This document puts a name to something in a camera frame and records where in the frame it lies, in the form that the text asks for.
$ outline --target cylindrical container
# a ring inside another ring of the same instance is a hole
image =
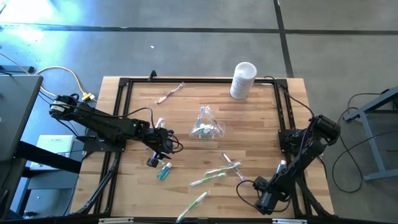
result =
[[[234,99],[243,100],[249,96],[250,88],[257,75],[256,67],[249,62],[239,63],[234,72],[234,78],[229,93]]]
[[[164,179],[166,179],[167,175],[170,172],[170,168],[172,167],[171,163],[167,163],[166,166],[164,166],[162,168],[162,170],[159,172],[159,174],[157,174],[157,178],[161,181],[163,181]]]

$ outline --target toothbrush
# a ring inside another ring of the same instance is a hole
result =
[[[228,156],[226,156],[225,153],[222,152],[221,155],[222,155],[222,158],[224,159],[224,161],[225,161],[228,165],[230,165],[230,166],[233,165],[232,162],[231,162],[231,159],[229,159]],[[234,170],[235,170],[236,174],[239,176],[239,178],[240,178],[242,181],[246,180],[246,178],[243,176],[242,172],[241,172],[237,167],[234,167]]]
[[[212,175],[211,177],[206,177],[206,178],[204,178],[202,180],[198,180],[198,181],[192,182],[191,184],[189,184],[189,187],[193,187],[193,186],[196,186],[198,184],[207,182],[207,181],[212,180],[212,179],[214,179],[216,177],[226,177],[226,173],[220,173],[220,174]]]
[[[205,107],[201,106],[200,107],[200,114],[199,114],[198,119],[197,119],[197,124],[195,125],[196,128],[199,127],[199,125],[200,125],[201,117],[203,116],[203,112],[204,111],[205,111]]]
[[[237,167],[239,165],[241,165],[241,162],[235,162],[234,165],[230,166],[230,167],[223,167],[223,168],[219,168],[219,169],[213,169],[213,170],[206,171],[205,175],[214,174],[214,173],[221,172],[224,170],[234,169],[235,167]]]
[[[196,199],[187,209],[184,210],[184,212],[180,216],[178,216],[178,218],[175,222],[180,223],[185,218],[185,216],[188,214],[188,212],[190,210],[194,209],[209,194],[210,194],[210,191],[208,190],[205,193],[203,193],[201,196],[199,196],[198,199]]]
[[[171,96],[173,93],[175,93],[177,90],[181,89],[182,87],[185,86],[184,82],[181,82],[181,84],[179,84],[179,86],[175,89],[170,91],[167,95],[161,97],[160,99],[158,99],[157,101],[155,101],[156,104],[160,104],[161,102],[165,101],[169,96]]]

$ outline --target small bottle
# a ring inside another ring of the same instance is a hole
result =
[[[276,173],[278,174],[280,171],[282,171],[285,168],[286,168],[286,161],[282,160],[278,165],[278,168],[276,168]]]
[[[172,167],[171,163],[167,163],[166,166],[164,166],[162,168],[162,170],[159,172],[159,174],[157,174],[157,178],[161,181],[163,181],[164,179],[166,179],[167,175],[170,172],[170,168]]]

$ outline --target teal bottle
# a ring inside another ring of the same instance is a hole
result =
[[[167,175],[170,172],[170,168],[172,167],[171,163],[167,163],[166,166],[164,166],[162,168],[162,170],[159,172],[159,174],[157,174],[157,178],[161,181],[163,181],[164,179],[166,179]]]

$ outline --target black cable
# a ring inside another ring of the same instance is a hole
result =
[[[5,74],[5,75],[12,76],[12,74],[11,74],[11,73],[8,73],[8,72],[2,72],[2,71],[0,71],[0,73],[3,73],[3,74]]]
[[[278,85],[280,85],[282,87],[283,92],[285,92],[286,95],[288,95],[292,100],[296,101],[297,103],[301,104],[303,107],[305,107],[307,110],[309,110],[309,112],[311,113],[311,116],[314,118],[315,115],[313,113],[313,111],[311,110],[310,107],[308,107],[307,105],[303,104],[302,102],[300,102],[299,100],[296,100],[293,96],[291,96],[286,90],[285,88],[282,86],[282,84],[280,84],[274,77],[272,76],[264,76],[264,78],[271,78],[273,79]]]
[[[48,103],[49,105],[51,104],[51,103],[49,103],[47,100],[45,100],[45,99],[43,98],[43,96],[41,96],[40,94],[38,94],[37,96],[39,96],[43,101],[45,101],[45,102]]]
[[[78,179],[79,179],[79,174],[77,174],[75,183],[73,184],[72,193],[70,194],[70,198],[69,198],[69,201],[68,201],[68,203],[67,203],[67,208],[66,208],[65,211],[63,212],[63,216],[65,216],[66,213],[68,212],[68,208],[69,208],[69,206],[70,206],[70,203],[72,202],[73,195],[75,194],[75,190],[76,190],[76,185],[77,185],[77,180],[78,180]]]
[[[338,124],[340,124],[343,115],[344,115],[347,111],[349,111],[350,109],[355,109],[355,108],[354,108],[354,107],[350,107],[350,108],[347,108],[346,110],[344,110],[344,112],[343,112],[343,113],[340,115],[340,117],[338,118],[338,121],[337,121]],[[332,169],[331,169],[331,178],[333,179],[333,183],[335,183],[336,187],[337,187],[339,190],[341,190],[342,192],[354,193],[354,192],[359,191],[359,190],[361,189],[361,187],[362,187],[362,184],[363,184],[363,175],[362,175],[362,171],[361,171],[361,169],[359,168],[358,163],[357,163],[356,160],[354,159],[354,156],[349,152],[349,150],[348,150],[348,148],[347,148],[347,145],[345,144],[343,138],[341,137],[341,134],[339,135],[339,139],[340,139],[341,143],[343,144],[343,147],[344,147],[346,150],[345,150],[343,153],[341,153],[340,156],[334,161],[333,167],[332,167]],[[354,162],[354,164],[355,164],[355,166],[356,166],[356,168],[357,168],[357,170],[358,170],[358,172],[359,172],[359,177],[360,177],[360,179],[361,179],[361,181],[360,181],[360,183],[359,183],[359,186],[358,186],[356,189],[354,189],[354,190],[344,190],[344,189],[342,189],[342,188],[336,183],[336,179],[335,179],[335,165],[336,165],[338,159],[339,159],[344,153],[346,153],[346,152],[348,152],[348,155],[349,155],[350,158],[353,160],[353,162]]]
[[[243,181],[241,181],[240,183],[237,184],[237,186],[236,186],[236,194],[238,195],[238,197],[239,197],[244,203],[246,203],[246,204],[252,206],[254,209],[258,210],[254,205],[252,205],[251,203],[249,203],[247,200],[243,199],[242,196],[241,196],[241,194],[239,193],[239,190],[238,190],[239,186],[240,186],[241,184],[245,183],[245,182],[250,182],[250,183],[253,183],[254,185],[256,184],[256,183],[255,183],[254,181],[252,181],[252,180],[243,180]],[[260,197],[259,190],[257,190],[257,196],[259,197],[259,199],[261,198],[261,197]],[[287,201],[287,205],[286,205],[285,208],[283,208],[283,209],[281,209],[281,210],[270,210],[270,212],[284,212],[284,211],[286,211],[287,208],[288,208],[289,205],[290,205],[291,199],[292,199],[292,197],[289,196],[289,199],[288,199],[288,201]]]
[[[341,157],[344,153],[349,152],[350,150],[352,150],[352,149],[355,148],[356,146],[358,146],[358,145],[360,145],[360,144],[362,144],[362,143],[364,143],[364,142],[366,142],[366,141],[368,141],[368,140],[370,140],[370,139],[372,139],[372,138],[381,136],[381,135],[383,135],[383,134],[390,134],[390,133],[398,133],[398,130],[395,130],[395,131],[388,131],[388,132],[381,133],[381,134],[377,134],[377,135],[375,135],[375,136],[372,136],[372,137],[370,137],[370,138],[367,138],[367,139],[365,139],[365,140],[363,140],[363,141],[361,141],[361,142],[355,144],[354,146],[352,146],[351,148],[347,149],[347,150],[344,151],[343,153],[341,153],[341,154],[337,157],[335,163],[333,164],[333,168],[332,168],[332,170],[331,170],[332,176],[333,176],[333,173],[334,173],[334,169],[335,169],[335,164],[336,164],[336,162],[340,159],[340,157]]]
[[[41,93],[44,97],[47,97],[49,100],[51,100],[52,102],[54,101],[53,98],[47,96],[45,93],[43,93],[42,91],[39,91],[39,93]]]
[[[347,109],[341,114],[341,116],[339,117],[339,120],[338,120],[339,123],[340,123],[341,118],[343,117],[343,115],[344,115],[348,110],[350,110],[350,109],[355,109],[355,108],[353,108],[353,107],[347,108]],[[346,192],[346,193],[355,193],[355,192],[359,191],[359,190],[361,189],[361,187],[362,187],[362,184],[363,184],[363,175],[362,175],[361,169],[359,168],[358,163],[357,163],[356,160],[354,159],[353,155],[350,153],[350,150],[352,150],[352,149],[355,148],[356,146],[358,146],[358,145],[360,145],[360,144],[362,144],[362,143],[364,143],[364,142],[366,142],[366,141],[368,141],[368,140],[370,140],[370,139],[372,139],[372,138],[375,138],[375,137],[377,137],[377,136],[380,136],[380,135],[383,135],[383,134],[389,134],[389,133],[396,133],[396,132],[398,132],[398,130],[396,130],[396,131],[388,131],[388,132],[386,132],[386,133],[377,134],[377,135],[375,135],[375,136],[372,136],[372,137],[370,137],[370,138],[367,138],[367,139],[365,139],[365,140],[363,140],[363,141],[361,141],[361,142],[355,144],[354,146],[352,146],[352,147],[350,147],[350,148],[347,148],[347,146],[346,146],[346,144],[345,144],[343,138],[342,138],[341,135],[340,135],[341,143],[343,143],[343,146],[344,146],[344,148],[345,148],[346,150],[345,150],[344,152],[342,152],[342,153],[337,157],[337,159],[334,161],[333,167],[332,167],[332,169],[331,169],[331,176],[332,176],[333,182],[334,182],[334,184],[336,185],[336,187],[337,187],[339,190],[341,190],[342,192]],[[345,189],[342,189],[342,188],[336,183],[336,179],[335,179],[335,166],[336,166],[336,163],[338,162],[338,160],[339,160],[339,159],[344,155],[344,153],[346,153],[346,152],[347,152],[347,153],[349,154],[349,156],[352,158],[352,160],[353,160],[353,162],[354,162],[354,164],[355,164],[355,166],[356,166],[356,168],[357,168],[357,170],[358,170],[358,172],[359,172],[360,178],[361,178],[361,181],[360,181],[360,183],[359,183],[359,186],[358,186],[356,189],[354,189],[354,190],[345,190]]]
[[[172,134],[172,137],[174,137],[176,141],[174,141],[173,139],[169,139],[169,140],[172,141],[172,142],[177,143],[177,146],[176,146],[174,149],[176,149],[176,148],[178,148],[179,146],[181,146],[181,149],[179,149],[179,150],[177,150],[177,151],[174,151],[174,150],[173,150],[172,152],[173,152],[173,153],[181,152],[181,151],[184,149],[184,146],[180,143],[180,141],[178,140],[178,138],[177,138],[174,134]]]
[[[318,158],[318,160],[322,163],[322,165],[323,165],[323,170],[325,170],[326,179],[328,179],[328,172],[326,171],[325,162],[323,161],[323,159],[322,159],[321,157],[317,156],[317,158]]]
[[[68,107],[71,107],[71,108],[76,108],[76,109],[79,109],[79,110],[82,110],[82,111],[86,111],[86,112],[89,112],[89,113],[94,114],[94,115],[97,115],[97,116],[106,117],[106,118],[122,118],[122,117],[125,117],[125,116],[132,115],[132,114],[134,114],[134,113],[137,113],[138,111],[141,111],[141,110],[149,110],[149,111],[150,111],[150,123],[151,123],[151,125],[152,125],[152,128],[156,131],[155,124],[154,124],[154,112],[152,111],[151,108],[147,108],[147,107],[139,108],[139,109],[137,109],[137,110],[135,110],[135,111],[133,111],[133,112],[130,112],[130,113],[128,113],[128,114],[124,114],[124,115],[121,115],[121,116],[114,116],[114,115],[97,114],[97,113],[94,113],[93,111],[86,110],[86,109],[83,109],[83,108],[78,108],[78,107],[73,106],[73,105],[64,105],[64,104],[56,104],[56,103],[52,103],[51,105],[60,106],[60,107],[65,108],[65,109],[68,109],[68,108],[66,107],[66,106],[68,106]],[[180,145],[182,148],[179,149],[179,150],[177,150],[177,151],[175,151],[175,152],[180,152],[180,151],[182,151],[182,150],[183,150],[183,145],[182,145],[181,143],[179,143],[179,141],[177,141],[176,143],[177,143],[178,145]]]
[[[289,200],[287,201],[287,205],[286,205],[286,207],[284,207],[283,209],[281,209],[281,210],[271,210],[272,212],[284,212],[284,211],[286,211],[286,209],[289,207],[289,205],[290,205],[290,201],[292,200],[292,197],[290,197],[289,196]]]
[[[79,135],[79,132],[76,130],[76,128],[74,127],[74,125],[73,125],[70,121],[68,121],[68,123],[72,126],[73,130],[75,130],[75,132]]]
[[[56,119],[56,120],[57,120],[59,123],[61,123],[62,125],[64,125],[65,127],[67,127],[76,137],[78,137],[77,133],[74,132],[74,131],[72,130],[72,128],[70,128],[70,127],[67,126],[66,124],[62,123],[59,119]]]
[[[356,96],[361,96],[361,95],[381,95],[381,93],[358,93],[358,94],[355,94],[355,95],[353,95],[353,96],[348,100],[347,109],[351,107],[351,106],[350,106],[351,100],[353,100],[354,97],[356,97]],[[360,125],[362,125],[362,122],[356,121],[355,119],[353,120],[353,122],[354,122],[355,124],[360,124]]]
[[[249,203],[247,200],[243,199],[242,196],[241,196],[241,194],[239,194],[239,190],[238,190],[238,189],[239,189],[239,186],[240,186],[241,184],[245,183],[245,182],[250,182],[250,183],[256,184],[256,183],[255,183],[254,181],[252,181],[252,180],[242,180],[242,181],[240,181],[240,183],[238,183],[237,186],[236,186],[236,194],[238,195],[238,197],[239,197],[244,203],[246,203],[246,204],[252,206],[254,209],[257,210],[257,208],[256,208],[254,205],[252,205],[251,203]],[[260,198],[260,193],[259,193],[258,190],[257,190],[257,196]]]

